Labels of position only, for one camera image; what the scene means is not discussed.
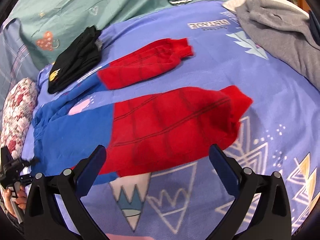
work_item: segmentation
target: human hand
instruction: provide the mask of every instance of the human hand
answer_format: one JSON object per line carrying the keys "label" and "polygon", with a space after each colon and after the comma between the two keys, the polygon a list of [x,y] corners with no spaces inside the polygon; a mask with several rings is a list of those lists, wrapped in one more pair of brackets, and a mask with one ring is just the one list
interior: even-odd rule
{"label": "human hand", "polygon": [[[20,186],[20,191],[17,192],[18,198],[15,199],[15,203],[18,205],[19,208],[22,210],[26,209],[27,205],[27,194],[26,194],[26,189],[23,186]],[[4,190],[4,205],[6,206],[7,210],[11,215],[14,217],[17,217],[16,214],[14,213],[13,207],[10,202],[11,198],[11,190],[5,189]]]}

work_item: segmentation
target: white pillow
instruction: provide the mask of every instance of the white pillow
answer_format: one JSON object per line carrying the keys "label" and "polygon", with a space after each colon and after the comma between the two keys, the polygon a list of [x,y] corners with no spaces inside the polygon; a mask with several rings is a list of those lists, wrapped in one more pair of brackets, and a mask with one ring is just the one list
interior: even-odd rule
{"label": "white pillow", "polygon": [[[302,13],[304,13],[306,16],[309,17],[309,14],[307,12],[305,12],[304,10],[302,10],[301,8],[299,8],[298,6],[296,6],[295,4],[287,1],[287,0],[273,0],[273,1],[277,1],[277,2],[281,2],[281,3],[284,3],[286,5],[290,5],[292,6],[293,8],[301,11]],[[243,5],[245,2],[245,0],[229,0],[229,1],[226,1],[225,3],[222,4],[222,6],[226,9],[228,9],[229,11],[233,12],[233,13],[236,13],[236,8],[238,6],[241,6]]]}

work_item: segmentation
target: gray sweater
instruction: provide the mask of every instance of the gray sweater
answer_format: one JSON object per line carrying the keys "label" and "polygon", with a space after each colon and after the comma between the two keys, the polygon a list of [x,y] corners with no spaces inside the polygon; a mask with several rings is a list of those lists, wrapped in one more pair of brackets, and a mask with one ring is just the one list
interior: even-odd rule
{"label": "gray sweater", "polygon": [[241,27],[255,43],[320,90],[320,46],[312,37],[306,15],[271,0],[246,0],[236,13]]}

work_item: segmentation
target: floral pillow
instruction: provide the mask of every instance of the floral pillow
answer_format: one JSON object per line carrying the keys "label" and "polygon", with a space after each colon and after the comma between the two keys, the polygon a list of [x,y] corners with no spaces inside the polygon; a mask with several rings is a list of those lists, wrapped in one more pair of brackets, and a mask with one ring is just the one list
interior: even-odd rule
{"label": "floral pillow", "polygon": [[13,87],[5,99],[1,147],[7,146],[14,159],[21,157],[37,97],[36,83],[24,78]]}

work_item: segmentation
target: blue gripper pad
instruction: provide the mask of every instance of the blue gripper pad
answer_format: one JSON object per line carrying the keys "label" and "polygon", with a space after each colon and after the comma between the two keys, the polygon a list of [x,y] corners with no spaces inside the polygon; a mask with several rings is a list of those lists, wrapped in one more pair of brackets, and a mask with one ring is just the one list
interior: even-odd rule
{"label": "blue gripper pad", "polygon": [[209,159],[228,194],[237,198],[240,192],[240,177],[232,169],[229,161],[234,161],[235,166],[239,164],[236,160],[227,157],[216,144],[210,146]]}
{"label": "blue gripper pad", "polygon": [[105,163],[106,157],[106,149],[102,145],[98,145],[87,159],[81,160],[75,167],[74,171],[77,171],[78,166],[80,169],[82,168],[82,171],[80,171],[79,174],[76,174],[74,181],[76,185],[76,195],[78,197],[87,195]]}

